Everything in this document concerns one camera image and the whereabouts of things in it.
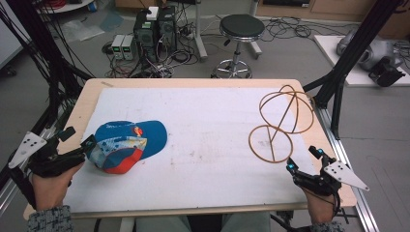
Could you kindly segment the blue and red cap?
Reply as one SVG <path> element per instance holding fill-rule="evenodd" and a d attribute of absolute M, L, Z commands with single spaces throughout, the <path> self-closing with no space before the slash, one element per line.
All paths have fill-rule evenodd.
<path fill-rule="evenodd" d="M 166 145 L 167 131 L 160 121 L 114 121 L 98 127 L 95 148 L 87 159 L 108 174 L 125 174 L 140 160 L 159 153 Z"/>

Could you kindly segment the person's left hand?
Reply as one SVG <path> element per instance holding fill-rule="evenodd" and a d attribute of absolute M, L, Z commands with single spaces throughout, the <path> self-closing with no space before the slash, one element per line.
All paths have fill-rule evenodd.
<path fill-rule="evenodd" d="M 56 177 L 43 178 L 34 174 L 32 176 L 32 185 L 35 193 L 36 210 L 43 211 L 62 206 L 69 182 L 82 166 L 81 163 Z"/>

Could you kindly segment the white table mat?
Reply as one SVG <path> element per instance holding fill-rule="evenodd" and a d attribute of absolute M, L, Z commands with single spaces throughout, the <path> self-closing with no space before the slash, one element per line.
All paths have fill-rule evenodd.
<path fill-rule="evenodd" d="M 86 162 L 75 174 L 66 203 L 76 215 L 304 203 L 285 168 L 291 157 L 314 170 L 304 139 L 266 127 L 292 126 L 288 98 L 265 107 L 267 88 L 106 88 L 86 128 L 107 122 L 158 120 L 164 148 L 123 174 Z"/>

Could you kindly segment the clear plastic sheet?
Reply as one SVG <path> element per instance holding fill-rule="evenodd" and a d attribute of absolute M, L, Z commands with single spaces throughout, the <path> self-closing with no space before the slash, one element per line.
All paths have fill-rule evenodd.
<path fill-rule="evenodd" d="M 86 41 L 104 33 L 99 26 L 86 26 L 80 20 L 66 22 L 62 26 L 64 38 L 67 42 Z"/>

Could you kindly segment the wooden ring hat stand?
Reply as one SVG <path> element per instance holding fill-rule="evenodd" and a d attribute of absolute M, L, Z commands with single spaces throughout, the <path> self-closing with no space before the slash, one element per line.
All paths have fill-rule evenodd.
<path fill-rule="evenodd" d="M 305 92 L 284 85 L 266 94 L 258 104 L 263 124 L 252 129 L 248 136 L 251 152 L 268 163 L 281 163 L 295 151 L 295 134 L 309 131 L 315 122 L 315 100 Z"/>

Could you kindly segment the grey power supply unit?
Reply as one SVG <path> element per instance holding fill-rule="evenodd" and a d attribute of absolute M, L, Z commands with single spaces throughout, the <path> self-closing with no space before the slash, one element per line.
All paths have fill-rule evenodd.
<path fill-rule="evenodd" d="M 124 35 L 117 35 L 111 44 L 113 55 L 117 60 L 124 59 L 124 55 L 121 49 L 124 38 L 125 38 Z"/>
<path fill-rule="evenodd" d="M 135 56 L 136 48 L 132 35 L 126 35 L 122 42 L 122 51 L 125 60 L 132 60 Z"/>

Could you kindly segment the black round stool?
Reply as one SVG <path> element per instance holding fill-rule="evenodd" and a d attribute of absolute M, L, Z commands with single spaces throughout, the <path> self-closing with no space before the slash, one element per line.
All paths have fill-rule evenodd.
<path fill-rule="evenodd" d="M 212 78 L 252 78 L 249 65 L 240 60 L 242 44 L 250 44 L 259 40 L 265 30 L 263 22 L 249 14 L 231 14 L 220 21 L 220 32 L 227 38 L 224 45 L 236 42 L 231 59 L 217 64 Z"/>

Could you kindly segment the white desk leg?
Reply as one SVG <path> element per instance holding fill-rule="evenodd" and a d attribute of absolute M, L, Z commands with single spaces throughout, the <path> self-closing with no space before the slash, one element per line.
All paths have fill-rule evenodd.
<path fill-rule="evenodd" d="M 198 50 L 199 61 L 205 62 L 208 59 L 208 53 L 206 51 L 204 42 L 201 37 L 201 0 L 194 0 L 195 6 L 195 32 L 194 40 Z"/>

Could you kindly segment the black device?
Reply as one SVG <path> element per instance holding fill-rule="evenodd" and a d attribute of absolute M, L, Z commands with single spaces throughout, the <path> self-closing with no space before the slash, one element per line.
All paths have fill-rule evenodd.
<path fill-rule="evenodd" d="M 404 73 L 394 67 L 388 57 L 383 57 L 372 67 L 368 77 L 380 87 L 389 87 L 404 77 Z"/>

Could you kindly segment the grey helmet-like shell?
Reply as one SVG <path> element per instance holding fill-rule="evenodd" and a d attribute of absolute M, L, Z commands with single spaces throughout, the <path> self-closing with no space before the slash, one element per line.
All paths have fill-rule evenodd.
<path fill-rule="evenodd" d="M 357 29 L 352 29 L 348 34 L 342 38 L 337 44 L 337 55 L 340 56 L 350 42 L 353 40 Z M 383 58 L 387 58 L 389 64 L 394 68 L 398 68 L 403 59 L 399 56 L 398 52 L 394 49 L 394 45 L 390 41 L 382 40 L 380 37 L 376 37 L 364 53 L 359 58 L 357 64 L 365 71 L 370 71 L 379 61 Z"/>

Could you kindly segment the person's right hand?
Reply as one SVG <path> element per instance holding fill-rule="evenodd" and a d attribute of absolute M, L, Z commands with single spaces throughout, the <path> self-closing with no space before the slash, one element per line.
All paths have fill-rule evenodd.
<path fill-rule="evenodd" d="M 331 222 L 334 218 L 335 199 L 332 195 L 318 195 L 303 189 L 307 198 L 307 210 L 313 224 Z"/>

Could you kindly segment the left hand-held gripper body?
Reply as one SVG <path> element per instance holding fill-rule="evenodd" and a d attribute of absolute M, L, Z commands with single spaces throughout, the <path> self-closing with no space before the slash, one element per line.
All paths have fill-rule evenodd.
<path fill-rule="evenodd" d="M 57 137 L 57 133 L 45 140 L 31 131 L 26 132 L 8 167 L 18 167 L 27 160 L 27 169 L 43 178 L 48 178 L 59 176 L 83 163 L 85 155 L 80 147 L 63 155 L 58 154 L 57 146 L 61 140 Z"/>

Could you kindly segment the aluminium rail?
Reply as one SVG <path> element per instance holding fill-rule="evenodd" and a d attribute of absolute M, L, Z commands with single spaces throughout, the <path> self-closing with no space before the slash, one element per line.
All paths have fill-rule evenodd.
<path fill-rule="evenodd" d="M 347 153 L 342 145 L 342 142 L 337 139 L 331 130 L 332 117 L 327 109 L 315 108 L 316 116 L 326 133 L 326 136 L 331 144 L 331 147 L 338 159 L 346 163 L 350 168 L 352 165 L 347 156 Z M 358 219 L 365 232 L 380 232 L 374 216 L 366 202 L 365 194 L 362 189 L 352 187 L 352 191 L 356 197 L 357 203 L 354 206 Z"/>

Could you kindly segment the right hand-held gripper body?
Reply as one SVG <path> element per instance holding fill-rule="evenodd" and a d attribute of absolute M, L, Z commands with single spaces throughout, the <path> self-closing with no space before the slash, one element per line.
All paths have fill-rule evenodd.
<path fill-rule="evenodd" d="M 342 184 L 358 189 L 369 190 L 365 184 L 346 164 L 336 160 L 325 164 L 318 175 L 311 175 L 299 169 L 301 175 L 292 177 L 296 186 L 313 191 L 318 195 L 333 195 Z"/>

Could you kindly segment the black computer tower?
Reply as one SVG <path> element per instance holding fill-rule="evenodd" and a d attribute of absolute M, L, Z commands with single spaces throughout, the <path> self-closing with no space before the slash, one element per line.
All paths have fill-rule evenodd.
<path fill-rule="evenodd" d="M 136 15 L 133 33 L 139 47 L 139 53 L 155 63 L 158 61 L 156 54 L 157 42 L 159 40 L 158 23 L 147 19 L 147 10 L 142 10 Z"/>
<path fill-rule="evenodd" d="M 174 6 L 161 8 L 158 23 L 160 27 L 162 49 L 168 52 L 177 50 L 176 38 L 176 10 Z"/>

